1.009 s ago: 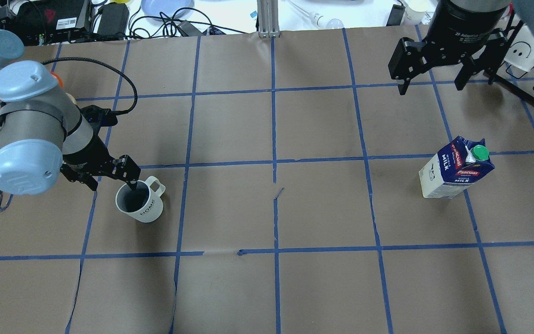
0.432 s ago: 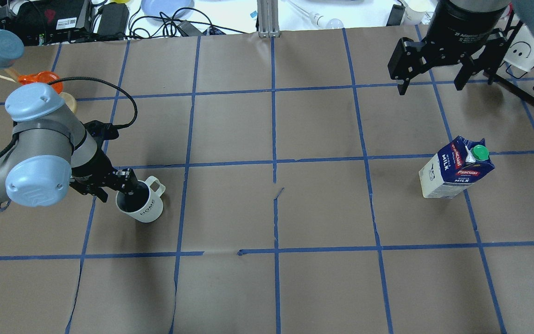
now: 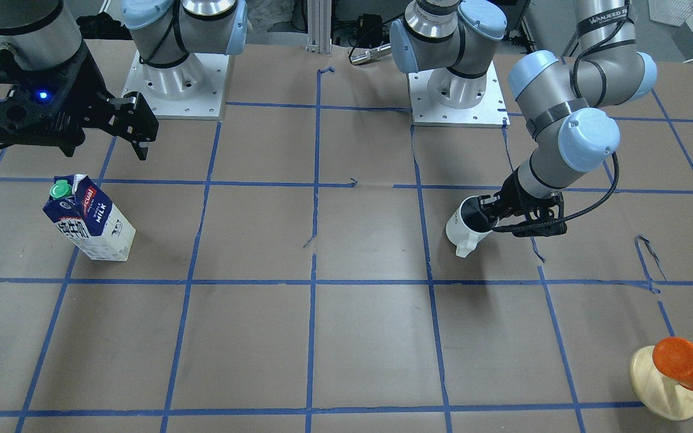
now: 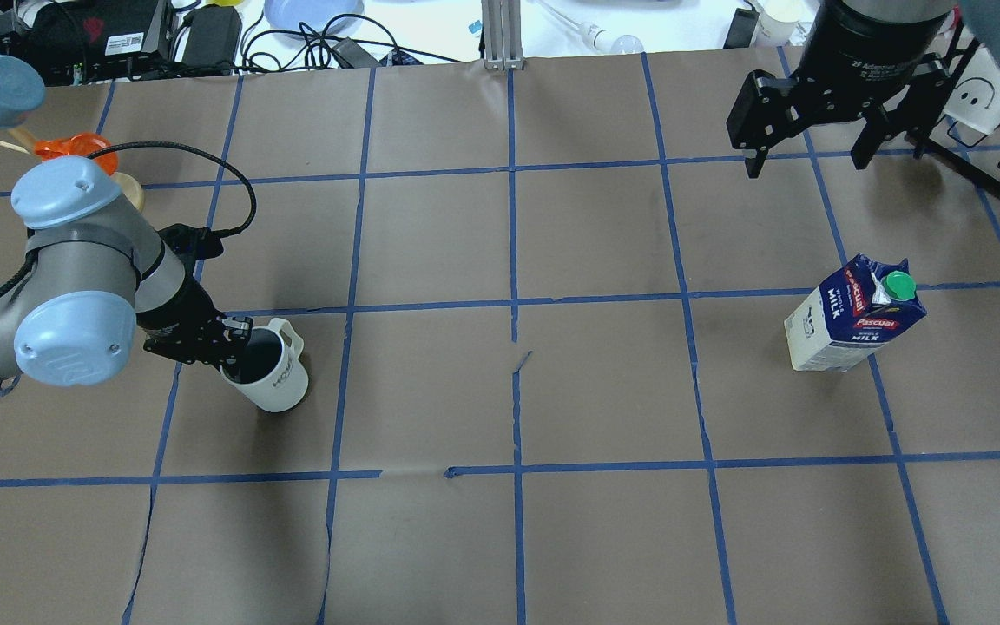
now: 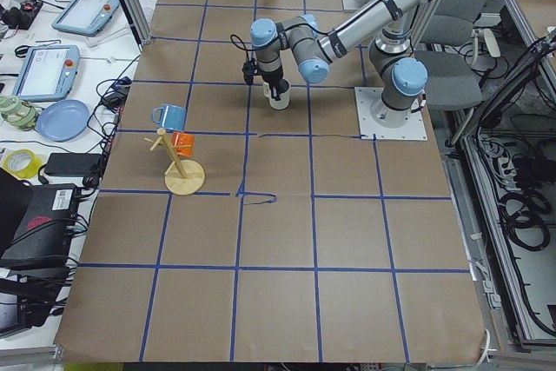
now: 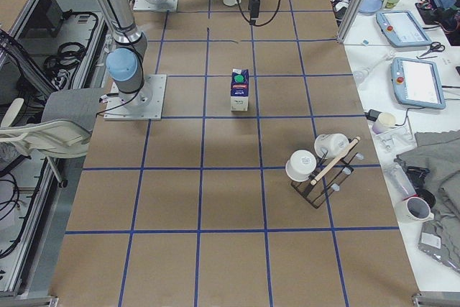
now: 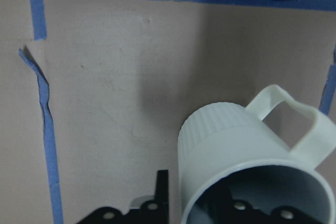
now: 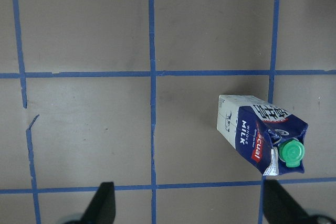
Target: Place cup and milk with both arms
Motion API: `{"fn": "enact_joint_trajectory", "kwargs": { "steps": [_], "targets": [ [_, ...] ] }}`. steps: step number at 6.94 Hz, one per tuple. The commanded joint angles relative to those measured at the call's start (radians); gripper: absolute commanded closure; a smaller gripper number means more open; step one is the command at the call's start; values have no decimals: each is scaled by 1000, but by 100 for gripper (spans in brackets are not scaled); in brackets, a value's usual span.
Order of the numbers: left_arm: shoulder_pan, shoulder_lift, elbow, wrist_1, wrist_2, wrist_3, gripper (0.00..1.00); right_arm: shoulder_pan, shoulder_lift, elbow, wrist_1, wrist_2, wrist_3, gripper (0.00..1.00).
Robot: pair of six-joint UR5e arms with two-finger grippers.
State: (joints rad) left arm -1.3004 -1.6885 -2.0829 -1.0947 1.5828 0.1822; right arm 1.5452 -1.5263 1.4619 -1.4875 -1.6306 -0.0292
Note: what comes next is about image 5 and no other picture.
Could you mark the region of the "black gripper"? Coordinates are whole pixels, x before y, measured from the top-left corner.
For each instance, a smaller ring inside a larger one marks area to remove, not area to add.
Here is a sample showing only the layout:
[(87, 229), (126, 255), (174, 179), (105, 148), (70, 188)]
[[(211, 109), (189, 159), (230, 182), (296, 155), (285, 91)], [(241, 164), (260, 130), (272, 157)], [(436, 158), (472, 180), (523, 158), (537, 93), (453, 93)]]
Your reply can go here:
[(272, 101), (279, 100), (278, 89), (282, 88), (283, 85), (283, 70), (273, 70), (273, 71), (263, 71), (260, 70), (260, 75), (262, 80), (269, 85), (269, 98)]

